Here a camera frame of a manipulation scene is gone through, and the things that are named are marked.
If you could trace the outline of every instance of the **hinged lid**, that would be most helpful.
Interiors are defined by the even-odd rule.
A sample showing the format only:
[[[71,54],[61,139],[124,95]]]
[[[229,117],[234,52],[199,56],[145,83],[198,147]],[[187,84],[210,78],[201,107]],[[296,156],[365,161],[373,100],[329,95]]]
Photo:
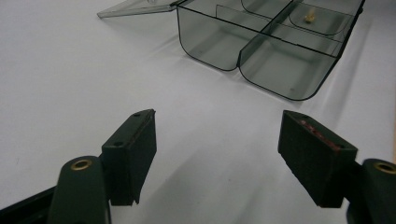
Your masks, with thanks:
[[[127,0],[98,13],[99,18],[173,11],[182,0]]]

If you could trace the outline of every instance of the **small object in tray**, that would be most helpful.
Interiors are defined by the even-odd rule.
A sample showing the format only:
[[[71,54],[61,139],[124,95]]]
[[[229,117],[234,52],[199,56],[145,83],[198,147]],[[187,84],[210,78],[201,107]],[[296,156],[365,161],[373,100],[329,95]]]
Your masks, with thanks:
[[[306,15],[304,17],[304,20],[305,20],[306,23],[311,23],[311,22],[313,22],[315,20],[315,8],[314,7],[312,7],[309,10],[308,15]]]

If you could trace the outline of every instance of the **metal screw hole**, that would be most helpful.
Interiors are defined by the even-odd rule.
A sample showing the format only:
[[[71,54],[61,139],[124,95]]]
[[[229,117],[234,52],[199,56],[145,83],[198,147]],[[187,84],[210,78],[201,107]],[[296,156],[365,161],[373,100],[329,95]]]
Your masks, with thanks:
[[[88,167],[90,167],[92,165],[92,161],[89,160],[80,160],[80,161],[76,161],[75,163],[72,164],[72,166],[70,167],[72,170],[74,171],[80,171],[80,170],[85,170]]]
[[[382,172],[384,172],[384,173],[387,173],[387,174],[390,174],[390,175],[396,175],[396,168],[394,166],[391,166],[391,165],[386,164],[384,162],[377,162],[375,164],[375,168],[380,170],[380,171],[382,171]]]

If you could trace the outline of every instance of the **white background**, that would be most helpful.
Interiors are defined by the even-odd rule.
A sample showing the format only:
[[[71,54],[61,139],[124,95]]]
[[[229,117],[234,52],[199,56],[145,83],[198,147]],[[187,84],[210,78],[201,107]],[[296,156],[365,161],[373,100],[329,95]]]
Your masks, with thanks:
[[[295,103],[195,61],[176,12],[100,20],[119,0],[0,1],[0,208],[98,156],[134,112],[154,108],[158,152],[141,203],[113,223],[346,223],[316,207],[277,153],[284,109],[392,160],[396,2],[368,0],[318,94]]]

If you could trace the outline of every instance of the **transparent plastic container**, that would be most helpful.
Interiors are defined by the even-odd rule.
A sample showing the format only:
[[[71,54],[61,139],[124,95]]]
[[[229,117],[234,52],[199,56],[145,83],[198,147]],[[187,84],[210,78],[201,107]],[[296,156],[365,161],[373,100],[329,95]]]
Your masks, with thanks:
[[[177,10],[182,48],[293,101],[316,94],[343,54],[364,0],[140,0],[100,18]]]

